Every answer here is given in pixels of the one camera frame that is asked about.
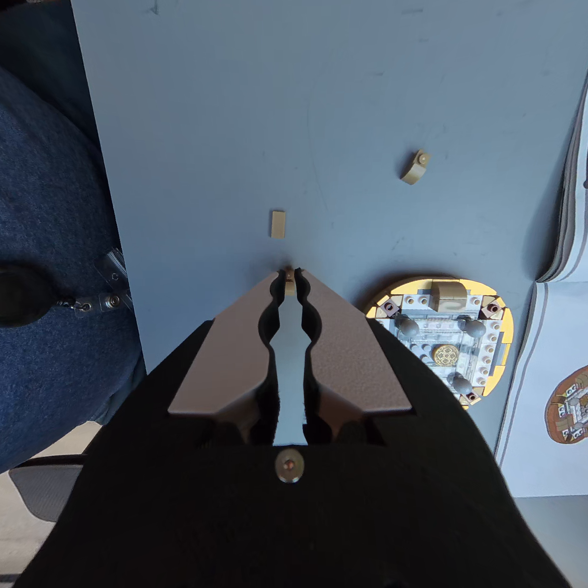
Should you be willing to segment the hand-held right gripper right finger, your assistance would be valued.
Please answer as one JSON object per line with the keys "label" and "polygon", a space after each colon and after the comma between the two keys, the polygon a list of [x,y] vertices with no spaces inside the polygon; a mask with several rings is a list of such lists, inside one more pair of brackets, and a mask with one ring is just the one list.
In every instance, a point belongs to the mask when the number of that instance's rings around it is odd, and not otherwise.
{"label": "hand-held right gripper right finger", "polygon": [[307,270],[295,270],[305,351],[307,443],[330,443],[351,422],[410,413],[411,403],[364,313]]}

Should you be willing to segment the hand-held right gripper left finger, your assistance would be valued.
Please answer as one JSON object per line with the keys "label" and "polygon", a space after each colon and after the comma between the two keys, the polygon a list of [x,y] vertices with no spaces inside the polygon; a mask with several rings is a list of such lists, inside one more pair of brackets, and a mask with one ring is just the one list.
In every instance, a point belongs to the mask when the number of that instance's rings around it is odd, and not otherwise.
{"label": "hand-held right gripper left finger", "polygon": [[282,272],[273,272],[219,313],[168,413],[231,423],[247,443],[272,443],[279,415],[275,352]]}

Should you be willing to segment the round lego base model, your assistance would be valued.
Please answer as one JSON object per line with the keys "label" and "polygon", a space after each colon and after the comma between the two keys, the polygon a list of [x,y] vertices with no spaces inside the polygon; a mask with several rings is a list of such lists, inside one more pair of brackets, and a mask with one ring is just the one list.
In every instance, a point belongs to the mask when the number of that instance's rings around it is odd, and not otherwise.
{"label": "round lego base model", "polygon": [[511,310],[476,281],[418,276],[387,286],[364,308],[450,390],[462,408],[500,382],[513,342]]}

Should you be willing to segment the lego instruction booklet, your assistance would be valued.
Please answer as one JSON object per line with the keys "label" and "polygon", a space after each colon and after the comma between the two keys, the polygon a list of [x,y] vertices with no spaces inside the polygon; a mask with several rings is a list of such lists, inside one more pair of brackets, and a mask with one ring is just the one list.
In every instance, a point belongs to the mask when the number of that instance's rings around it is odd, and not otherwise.
{"label": "lego instruction booklet", "polygon": [[587,495],[587,82],[555,256],[533,284],[495,458],[513,497]]}

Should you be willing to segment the tan curved lego brick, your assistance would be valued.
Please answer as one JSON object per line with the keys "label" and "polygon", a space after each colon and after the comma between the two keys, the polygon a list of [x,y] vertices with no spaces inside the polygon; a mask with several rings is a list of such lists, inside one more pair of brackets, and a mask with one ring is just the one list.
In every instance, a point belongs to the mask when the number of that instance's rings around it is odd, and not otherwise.
{"label": "tan curved lego brick", "polygon": [[430,163],[431,155],[428,152],[419,149],[407,165],[401,176],[401,181],[408,185],[414,185],[423,178],[427,167]]}

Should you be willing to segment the clear badge holder clip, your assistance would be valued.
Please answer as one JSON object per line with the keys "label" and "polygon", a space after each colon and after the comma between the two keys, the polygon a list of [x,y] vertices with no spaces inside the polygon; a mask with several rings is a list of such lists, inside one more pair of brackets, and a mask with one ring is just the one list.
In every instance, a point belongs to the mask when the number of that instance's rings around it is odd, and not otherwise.
{"label": "clear badge holder clip", "polygon": [[103,281],[102,290],[77,298],[72,309],[78,318],[127,310],[134,313],[128,281],[128,272],[122,252],[114,247],[94,261],[94,267]]}

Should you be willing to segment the black badge reel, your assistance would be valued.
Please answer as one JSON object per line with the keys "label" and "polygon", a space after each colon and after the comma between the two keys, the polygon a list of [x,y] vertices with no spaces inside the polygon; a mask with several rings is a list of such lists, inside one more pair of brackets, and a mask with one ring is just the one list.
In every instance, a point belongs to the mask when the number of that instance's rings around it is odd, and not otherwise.
{"label": "black badge reel", "polygon": [[32,324],[54,307],[72,309],[77,300],[44,271],[29,265],[1,263],[1,328]]}

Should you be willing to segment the black office chair seat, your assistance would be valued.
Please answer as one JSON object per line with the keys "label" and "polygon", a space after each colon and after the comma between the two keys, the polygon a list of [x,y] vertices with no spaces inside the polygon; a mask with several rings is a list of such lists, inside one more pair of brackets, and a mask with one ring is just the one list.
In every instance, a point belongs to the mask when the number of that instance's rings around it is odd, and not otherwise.
{"label": "black office chair seat", "polygon": [[27,510],[45,522],[58,521],[85,464],[86,455],[33,458],[8,471]]}

